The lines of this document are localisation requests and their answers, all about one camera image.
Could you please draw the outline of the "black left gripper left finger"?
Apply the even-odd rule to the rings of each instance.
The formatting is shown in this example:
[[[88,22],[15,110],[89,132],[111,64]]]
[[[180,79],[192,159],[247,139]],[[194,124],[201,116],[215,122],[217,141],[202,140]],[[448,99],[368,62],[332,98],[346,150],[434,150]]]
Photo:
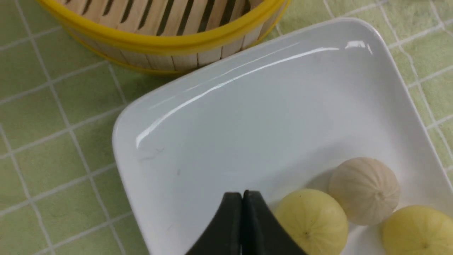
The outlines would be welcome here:
[[[187,255],[239,255],[242,195],[226,192],[205,231]]]

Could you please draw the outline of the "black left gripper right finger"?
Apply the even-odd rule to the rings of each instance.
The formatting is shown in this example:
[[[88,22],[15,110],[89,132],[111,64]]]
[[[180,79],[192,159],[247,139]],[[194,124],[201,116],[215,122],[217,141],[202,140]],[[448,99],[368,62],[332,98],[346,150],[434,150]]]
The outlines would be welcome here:
[[[246,190],[243,194],[242,254],[306,254],[277,221],[259,191]]]

